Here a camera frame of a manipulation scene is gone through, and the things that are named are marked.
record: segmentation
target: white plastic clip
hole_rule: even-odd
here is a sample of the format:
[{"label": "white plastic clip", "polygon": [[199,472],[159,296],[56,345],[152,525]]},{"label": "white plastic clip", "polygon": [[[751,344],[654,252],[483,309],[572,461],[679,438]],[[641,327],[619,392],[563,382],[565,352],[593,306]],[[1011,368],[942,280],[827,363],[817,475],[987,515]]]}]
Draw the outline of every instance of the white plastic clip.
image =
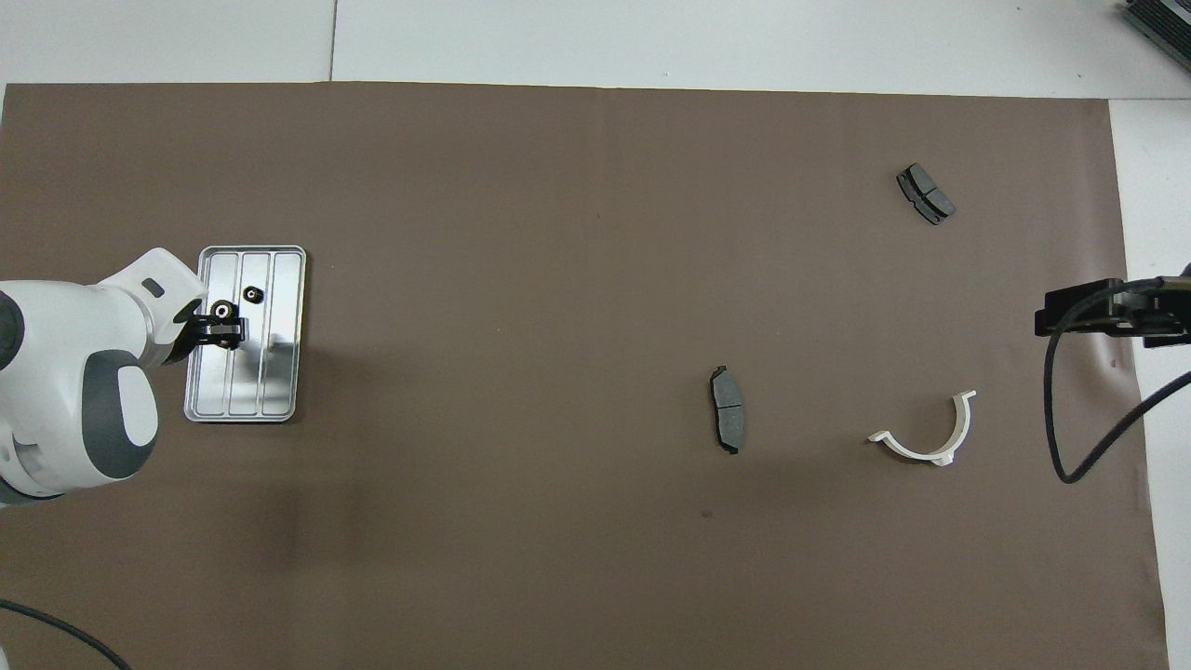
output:
[{"label": "white plastic clip", "polygon": [[955,461],[955,450],[964,444],[964,438],[967,438],[968,427],[972,425],[972,407],[968,405],[968,399],[974,395],[975,392],[964,392],[962,394],[956,394],[952,397],[952,400],[955,401],[955,430],[952,431],[952,437],[947,439],[947,443],[943,444],[942,447],[930,453],[919,455],[911,452],[910,450],[903,447],[902,443],[898,443],[888,431],[873,433],[868,437],[868,442],[885,443],[886,447],[904,456],[905,458],[929,461],[940,468],[950,465],[952,462]]}]

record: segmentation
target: thick black cable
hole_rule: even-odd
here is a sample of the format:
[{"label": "thick black cable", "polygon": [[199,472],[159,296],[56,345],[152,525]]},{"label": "thick black cable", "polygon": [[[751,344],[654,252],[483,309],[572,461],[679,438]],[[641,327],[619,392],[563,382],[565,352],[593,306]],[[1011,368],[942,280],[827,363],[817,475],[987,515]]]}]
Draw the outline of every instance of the thick black cable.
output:
[{"label": "thick black cable", "polygon": [[33,609],[32,607],[26,607],[24,605],[20,605],[19,602],[12,602],[11,600],[2,600],[2,599],[0,599],[0,609],[15,612],[17,614],[23,614],[25,616],[29,616],[30,619],[36,619],[37,621],[40,621],[43,624],[49,624],[50,626],[54,626],[55,628],[62,631],[63,633],[73,635],[75,639],[82,641],[87,646],[104,655],[104,658],[111,660],[112,665],[116,665],[120,670],[130,670],[129,664],[123,658],[120,658],[118,653],[112,651],[107,645],[93,638],[92,635],[88,635],[86,632],[80,631],[75,626],[71,626],[70,624],[67,624],[66,621],[58,619],[57,616],[54,616],[52,614],[46,614],[38,609]]},{"label": "thick black cable", "polygon": [[1062,314],[1062,318],[1059,319],[1054,331],[1050,333],[1050,340],[1046,349],[1046,362],[1042,367],[1042,412],[1046,420],[1047,445],[1050,449],[1050,464],[1054,467],[1055,475],[1058,475],[1059,480],[1065,484],[1074,484],[1075,482],[1083,480],[1084,475],[1087,475],[1087,471],[1091,470],[1092,467],[1096,465],[1096,462],[1104,456],[1104,452],[1112,446],[1112,443],[1128,431],[1130,426],[1136,424],[1142,415],[1153,409],[1158,403],[1172,396],[1179,389],[1191,384],[1191,372],[1187,372],[1170,384],[1162,387],[1148,399],[1139,403],[1137,407],[1129,411],[1129,413],[1125,414],[1124,418],[1122,418],[1121,421],[1118,421],[1116,426],[1114,426],[1112,430],[1096,444],[1092,451],[1089,452],[1087,457],[1084,458],[1083,463],[1080,463],[1074,471],[1068,474],[1064,469],[1062,457],[1059,455],[1059,445],[1054,436],[1054,355],[1059,349],[1059,338],[1062,337],[1064,331],[1071,327],[1071,324],[1075,321],[1075,318],[1096,302],[1111,298],[1118,293],[1142,293],[1154,288],[1160,288],[1162,283],[1162,278],[1158,277],[1139,278],[1136,281],[1125,281],[1116,286],[1102,288],[1072,305],[1071,308]]}]

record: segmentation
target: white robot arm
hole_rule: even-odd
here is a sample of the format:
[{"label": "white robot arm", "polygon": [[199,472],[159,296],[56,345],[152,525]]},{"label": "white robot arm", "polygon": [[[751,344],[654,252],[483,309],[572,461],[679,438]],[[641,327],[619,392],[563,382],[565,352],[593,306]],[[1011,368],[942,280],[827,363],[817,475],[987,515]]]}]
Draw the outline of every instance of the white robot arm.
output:
[{"label": "white robot arm", "polygon": [[164,249],[81,286],[0,281],[0,507],[131,477],[157,439],[144,369],[206,296]]}]

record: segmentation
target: black ribbed object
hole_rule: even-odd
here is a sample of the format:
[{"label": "black ribbed object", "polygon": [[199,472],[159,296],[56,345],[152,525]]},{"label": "black ribbed object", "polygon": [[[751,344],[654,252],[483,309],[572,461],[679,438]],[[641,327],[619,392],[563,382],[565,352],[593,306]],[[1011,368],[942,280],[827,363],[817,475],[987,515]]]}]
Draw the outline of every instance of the black ribbed object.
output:
[{"label": "black ribbed object", "polygon": [[1191,69],[1191,0],[1131,0],[1124,18]]}]

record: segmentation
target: silver rectangular tray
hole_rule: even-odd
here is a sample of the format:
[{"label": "silver rectangular tray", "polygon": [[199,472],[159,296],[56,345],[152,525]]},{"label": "silver rectangular tray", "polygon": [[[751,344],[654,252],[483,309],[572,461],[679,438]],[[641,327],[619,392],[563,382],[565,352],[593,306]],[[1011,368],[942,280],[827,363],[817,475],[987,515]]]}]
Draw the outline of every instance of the silver rectangular tray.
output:
[{"label": "silver rectangular tray", "polygon": [[[199,277],[211,302],[239,305],[245,339],[233,351],[197,349],[187,362],[183,412],[200,422],[280,422],[294,414],[298,352],[301,345],[306,251],[295,245],[207,246],[199,255]],[[264,300],[244,299],[244,289],[264,290]]]}]

